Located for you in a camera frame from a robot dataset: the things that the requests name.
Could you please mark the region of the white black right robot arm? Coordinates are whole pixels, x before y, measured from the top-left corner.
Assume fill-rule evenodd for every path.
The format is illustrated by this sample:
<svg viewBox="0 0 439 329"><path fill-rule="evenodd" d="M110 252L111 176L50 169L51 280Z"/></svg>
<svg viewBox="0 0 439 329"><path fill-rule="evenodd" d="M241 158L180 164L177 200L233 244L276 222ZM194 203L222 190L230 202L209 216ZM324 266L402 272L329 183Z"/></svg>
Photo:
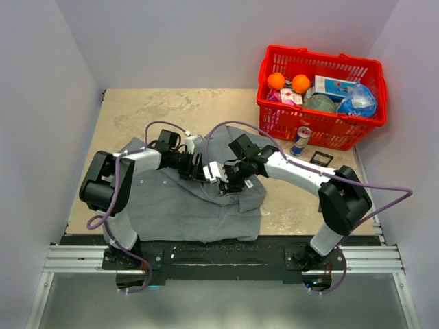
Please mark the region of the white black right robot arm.
<svg viewBox="0 0 439 329"><path fill-rule="evenodd" d="M236 157L235 164L210 162L205 169L205 176L218 182L223 194L240 192L246 180L261 175L290 183L319 199L324 223L292 256L292 262L302 271L323 268L333 249L372 207L371 198L350 167L332 169L294 160L273 145L258 146L246 134L228 146Z"/></svg>

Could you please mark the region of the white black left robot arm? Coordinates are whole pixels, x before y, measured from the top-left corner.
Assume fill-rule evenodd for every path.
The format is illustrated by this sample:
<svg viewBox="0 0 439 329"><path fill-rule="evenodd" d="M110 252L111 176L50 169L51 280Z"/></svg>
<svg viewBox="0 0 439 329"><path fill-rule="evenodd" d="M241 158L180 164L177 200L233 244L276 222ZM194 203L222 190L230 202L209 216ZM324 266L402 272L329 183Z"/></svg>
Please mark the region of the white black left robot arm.
<svg viewBox="0 0 439 329"><path fill-rule="evenodd" d="M119 153L98 151L93 156L79 190L80 200L95 213L86 227L103 228L110 257L117 258L125 268L148 268L126 210L133 178L149 171L173 169L183 179L204 182L202 156L196 151L202 141L201 135L188 131L181 136L161 130L156 140L138 149Z"/></svg>

